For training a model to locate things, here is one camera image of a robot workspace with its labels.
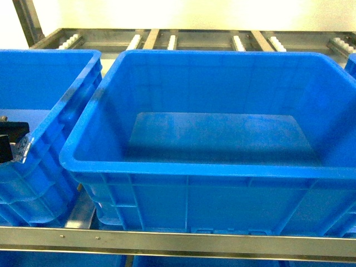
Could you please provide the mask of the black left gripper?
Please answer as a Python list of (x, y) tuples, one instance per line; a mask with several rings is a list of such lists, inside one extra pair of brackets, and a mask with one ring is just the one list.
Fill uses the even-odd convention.
[(13, 159), (10, 143), (19, 142), (28, 133), (28, 122), (13, 122), (7, 116), (1, 116), (1, 164)]

